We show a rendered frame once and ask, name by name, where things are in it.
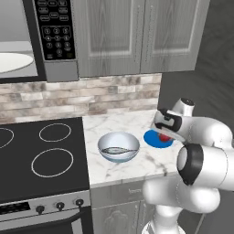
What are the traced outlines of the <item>white bowl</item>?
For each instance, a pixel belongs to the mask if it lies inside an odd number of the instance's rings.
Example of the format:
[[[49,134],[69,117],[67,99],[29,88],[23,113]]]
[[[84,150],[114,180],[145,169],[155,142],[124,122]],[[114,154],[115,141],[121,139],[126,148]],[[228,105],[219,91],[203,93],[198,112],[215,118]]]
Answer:
[[[105,154],[101,150],[108,147],[122,147],[126,149],[135,149],[136,152],[125,154]],[[104,134],[98,141],[98,150],[107,160],[114,163],[125,163],[132,160],[140,150],[138,139],[130,133],[112,132]]]

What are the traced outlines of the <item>grey microwave oven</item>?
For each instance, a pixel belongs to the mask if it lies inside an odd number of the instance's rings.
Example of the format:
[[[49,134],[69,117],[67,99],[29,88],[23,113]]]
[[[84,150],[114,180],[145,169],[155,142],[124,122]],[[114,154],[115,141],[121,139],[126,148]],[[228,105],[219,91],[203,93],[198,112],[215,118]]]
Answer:
[[[0,53],[25,54],[27,67],[0,84],[79,79],[70,0],[0,0]]]

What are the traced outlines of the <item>grey wood cupboard door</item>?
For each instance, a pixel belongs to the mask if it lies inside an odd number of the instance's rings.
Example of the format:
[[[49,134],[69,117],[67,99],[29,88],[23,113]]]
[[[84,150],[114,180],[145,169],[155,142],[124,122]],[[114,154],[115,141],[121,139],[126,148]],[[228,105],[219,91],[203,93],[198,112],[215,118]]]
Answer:
[[[142,73],[194,70],[210,0],[146,0],[142,42]],[[148,61],[145,62],[150,6]]]
[[[140,72],[144,4],[145,0],[73,0],[81,77]],[[137,60],[134,62],[138,5]]]

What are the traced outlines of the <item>red apple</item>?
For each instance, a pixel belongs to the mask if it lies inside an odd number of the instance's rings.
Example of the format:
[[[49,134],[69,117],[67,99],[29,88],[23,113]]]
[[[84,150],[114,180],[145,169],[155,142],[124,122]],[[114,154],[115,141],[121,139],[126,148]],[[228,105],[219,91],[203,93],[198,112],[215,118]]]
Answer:
[[[159,134],[159,139],[164,143],[171,141],[171,138],[169,136],[166,136],[166,135],[161,134],[161,133]]]

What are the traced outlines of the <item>grey drawer front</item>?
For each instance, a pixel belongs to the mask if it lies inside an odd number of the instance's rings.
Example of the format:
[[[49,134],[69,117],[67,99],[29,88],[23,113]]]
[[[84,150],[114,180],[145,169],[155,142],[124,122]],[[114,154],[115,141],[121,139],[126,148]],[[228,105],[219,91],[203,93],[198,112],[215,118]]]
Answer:
[[[90,190],[91,206],[93,208],[100,208],[143,200],[143,192],[129,194],[128,191],[129,188],[143,188],[143,184],[143,181],[136,181],[119,185],[92,188]]]

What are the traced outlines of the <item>black hob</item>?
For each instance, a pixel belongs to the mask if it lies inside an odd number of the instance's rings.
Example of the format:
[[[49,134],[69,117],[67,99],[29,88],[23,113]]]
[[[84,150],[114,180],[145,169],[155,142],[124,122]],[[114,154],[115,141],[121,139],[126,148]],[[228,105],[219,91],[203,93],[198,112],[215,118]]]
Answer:
[[[0,203],[89,188],[80,117],[0,125]]]

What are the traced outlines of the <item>white microwave turntable plate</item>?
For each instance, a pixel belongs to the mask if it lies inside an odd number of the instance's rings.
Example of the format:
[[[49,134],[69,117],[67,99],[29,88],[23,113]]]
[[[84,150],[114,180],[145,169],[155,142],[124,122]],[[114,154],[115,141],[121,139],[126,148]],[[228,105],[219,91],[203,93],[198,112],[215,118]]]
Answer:
[[[0,74],[29,66],[34,59],[25,54],[0,53]]]

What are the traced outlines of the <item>grey base cupboard door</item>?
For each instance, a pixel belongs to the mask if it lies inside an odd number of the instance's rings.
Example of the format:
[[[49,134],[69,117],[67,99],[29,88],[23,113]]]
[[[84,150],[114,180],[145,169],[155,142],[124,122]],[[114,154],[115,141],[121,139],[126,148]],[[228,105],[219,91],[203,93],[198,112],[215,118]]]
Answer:
[[[145,225],[152,220],[154,205],[146,204],[144,200],[140,202],[139,216],[137,223],[137,234],[142,234]]]
[[[136,234],[140,202],[94,208],[94,234]]]

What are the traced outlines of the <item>steel oven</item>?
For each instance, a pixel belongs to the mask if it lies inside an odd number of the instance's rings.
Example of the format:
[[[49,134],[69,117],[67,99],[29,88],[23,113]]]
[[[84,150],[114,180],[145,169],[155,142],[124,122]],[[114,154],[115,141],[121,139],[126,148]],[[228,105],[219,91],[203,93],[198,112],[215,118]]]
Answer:
[[[90,191],[40,197],[0,205],[0,234],[85,234],[82,226],[90,209]]]

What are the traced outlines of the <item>grey fish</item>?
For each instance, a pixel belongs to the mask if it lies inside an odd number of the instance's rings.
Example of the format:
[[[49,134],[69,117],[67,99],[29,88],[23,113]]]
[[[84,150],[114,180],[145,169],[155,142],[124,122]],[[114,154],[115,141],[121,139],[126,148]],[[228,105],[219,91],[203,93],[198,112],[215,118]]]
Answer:
[[[122,147],[108,147],[101,150],[105,154],[125,154],[129,152],[136,152],[135,149],[126,149]]]

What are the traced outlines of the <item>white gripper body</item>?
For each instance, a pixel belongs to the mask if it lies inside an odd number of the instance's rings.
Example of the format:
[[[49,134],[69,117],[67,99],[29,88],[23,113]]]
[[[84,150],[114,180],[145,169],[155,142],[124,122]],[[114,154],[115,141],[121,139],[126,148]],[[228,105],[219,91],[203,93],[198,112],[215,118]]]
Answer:
[[[153,129],[183,143],[185,138],[178,131],[182,126],[182,115],[171,111],[157,111],[153,118]]]

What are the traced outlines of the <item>dark grey tall cabinet panel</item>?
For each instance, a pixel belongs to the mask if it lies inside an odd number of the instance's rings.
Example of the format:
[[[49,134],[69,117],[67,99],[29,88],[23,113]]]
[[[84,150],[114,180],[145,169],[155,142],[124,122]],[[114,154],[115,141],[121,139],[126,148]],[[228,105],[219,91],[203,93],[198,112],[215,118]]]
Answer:
[[[196,68],[162,75],[158,106],[171,108],[181,97],[195,103],[196,116],[234,132],[234,0],[210,0]]]

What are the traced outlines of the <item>small blue plate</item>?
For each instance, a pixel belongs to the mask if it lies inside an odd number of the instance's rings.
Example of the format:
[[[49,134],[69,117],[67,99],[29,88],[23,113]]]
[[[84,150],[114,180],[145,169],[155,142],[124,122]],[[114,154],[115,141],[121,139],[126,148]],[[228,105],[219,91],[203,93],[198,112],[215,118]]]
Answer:
[[[154,148],[167,148],[172,145],[174,141],[172,138],[171,141],[164,143],[159,139],[159,134],[154,130],[149,130],[144,134],[144,141]]]

